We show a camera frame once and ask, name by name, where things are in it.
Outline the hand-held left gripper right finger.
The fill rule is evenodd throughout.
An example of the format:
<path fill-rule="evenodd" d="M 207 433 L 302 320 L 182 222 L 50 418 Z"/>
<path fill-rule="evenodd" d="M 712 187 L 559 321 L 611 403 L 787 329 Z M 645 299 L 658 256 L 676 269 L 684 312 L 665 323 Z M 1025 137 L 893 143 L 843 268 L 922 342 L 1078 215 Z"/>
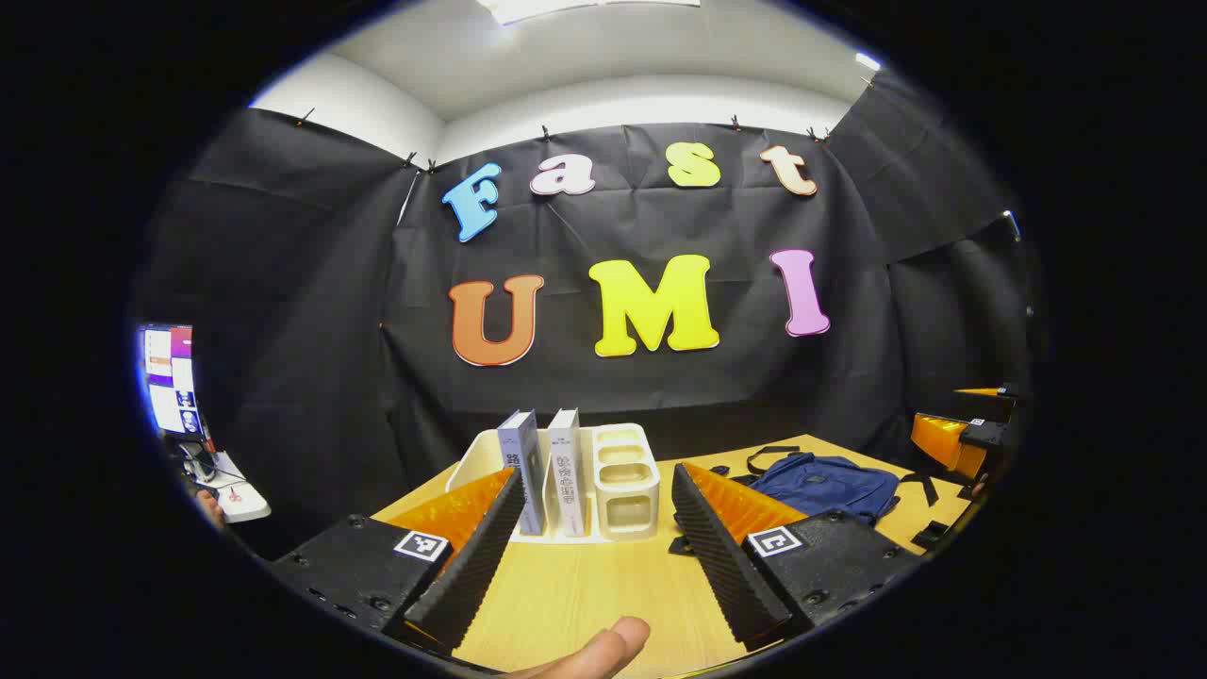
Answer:
<path fill-rule="evenodd" d="M 689 463 L 676 466 L 671 494 L 721 615 L 750 652 L 868 605 L 925 562 L 855 513 L 806 516 Z"/>

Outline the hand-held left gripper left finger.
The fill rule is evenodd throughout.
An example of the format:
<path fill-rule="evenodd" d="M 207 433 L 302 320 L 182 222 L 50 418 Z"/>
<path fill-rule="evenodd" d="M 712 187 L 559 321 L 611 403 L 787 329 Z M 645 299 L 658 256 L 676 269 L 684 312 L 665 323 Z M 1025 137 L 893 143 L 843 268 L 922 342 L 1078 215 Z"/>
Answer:
<path fill-rule="evenodd" d="M 389 521 L 350 515 L 272 562 L 293 592 L 431 652 L 461 644 L 524 508 L 505 468 Z"/>

